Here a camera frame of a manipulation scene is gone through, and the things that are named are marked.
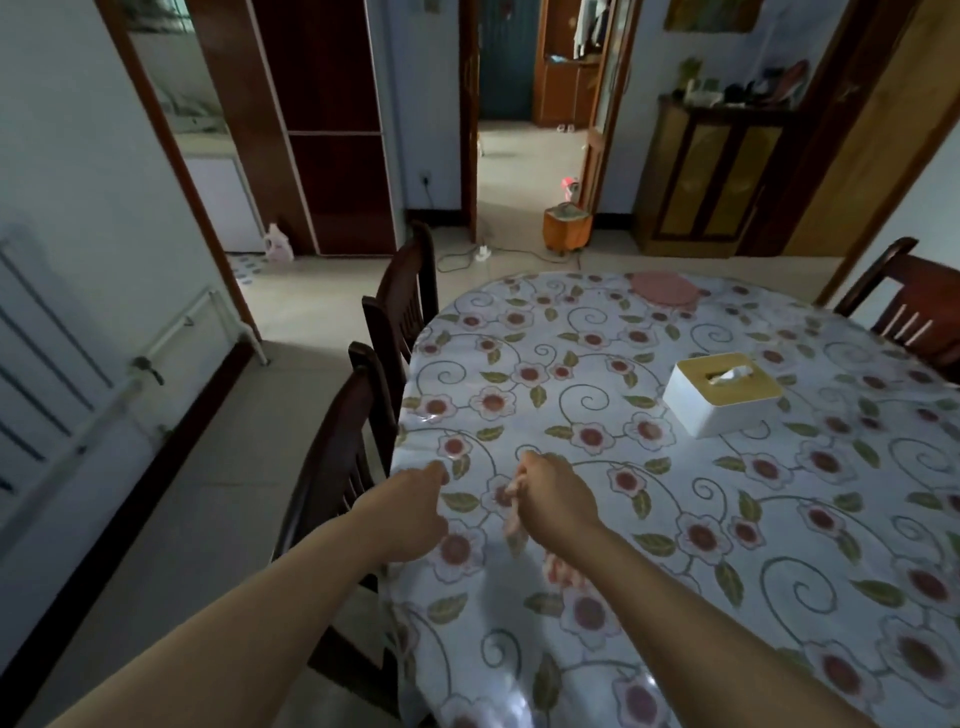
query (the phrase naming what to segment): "blue door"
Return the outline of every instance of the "blue door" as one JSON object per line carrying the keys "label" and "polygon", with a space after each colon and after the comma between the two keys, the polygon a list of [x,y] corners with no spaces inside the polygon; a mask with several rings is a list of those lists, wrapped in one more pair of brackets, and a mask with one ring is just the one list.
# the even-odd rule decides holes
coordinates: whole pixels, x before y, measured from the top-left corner
{"label": "blue door", "polygon": [[480,118],[533,118],[540,3],[481,0]]}

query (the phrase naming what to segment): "dining table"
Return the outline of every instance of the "dining table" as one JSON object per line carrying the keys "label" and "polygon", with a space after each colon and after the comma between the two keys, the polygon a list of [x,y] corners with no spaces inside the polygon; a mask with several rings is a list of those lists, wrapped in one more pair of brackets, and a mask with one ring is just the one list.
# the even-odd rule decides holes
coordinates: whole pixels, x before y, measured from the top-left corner
{"label": "dining table", "polygon": [[[695,296],[665,303],[677,284]],[[783,396],[694,439],[662,395],[678,361],[722,352]],[[960,724],[960,396],[876,333],[733,279],[510,276],[428,323],[398,425],[392,471],[441,460],[449,522],[381,582],[408,724],[420,705],[456,728],[680,725],[603,596],[505,535],[526,450],[878,725]]]}

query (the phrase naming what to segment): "pink coaster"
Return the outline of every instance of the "pink coaster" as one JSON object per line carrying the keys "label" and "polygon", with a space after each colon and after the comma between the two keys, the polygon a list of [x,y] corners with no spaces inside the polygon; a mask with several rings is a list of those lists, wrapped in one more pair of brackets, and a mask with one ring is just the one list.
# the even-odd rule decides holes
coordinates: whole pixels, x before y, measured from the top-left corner
{"label": "pink coaster", "polygon": [[696,308],[700,290],[679,273],[644,271],[630,275],[634,293],[656,305]]}

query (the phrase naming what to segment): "white tissue box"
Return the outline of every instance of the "white tissue box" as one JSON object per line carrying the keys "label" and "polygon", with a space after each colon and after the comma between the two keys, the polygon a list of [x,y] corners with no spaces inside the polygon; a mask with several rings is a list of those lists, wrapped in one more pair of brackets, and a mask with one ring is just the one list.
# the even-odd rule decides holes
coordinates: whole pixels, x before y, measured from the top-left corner
{"label": "white tissue box", "polygon": [[[733,367],[753,370],[729,384],[710,384]],[[678,361],[663,392],[663,403],[691,436],[713,437],[758,426],[777,416],[783,390],[770,375],[743,353],[722,353]]]}

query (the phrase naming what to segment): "hand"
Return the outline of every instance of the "hand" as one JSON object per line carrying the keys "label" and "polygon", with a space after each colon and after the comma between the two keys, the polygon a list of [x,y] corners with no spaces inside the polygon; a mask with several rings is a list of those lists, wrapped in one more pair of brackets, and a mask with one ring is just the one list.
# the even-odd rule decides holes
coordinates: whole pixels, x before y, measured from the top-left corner
{"label": "hand", "polygon": [[593,526],[603,527],[587,483],[552,452],[525,451],[516,474],[527,481],[519,492],[523,527],[538,544],[575,565],[579,538]]}
{"label": "hand", "polygon": [[379,563],[419,559],[446,535],[446,519],[437,513],[445,473],[439,460],[401,471],[353,504],[350,517],[362,523]]}

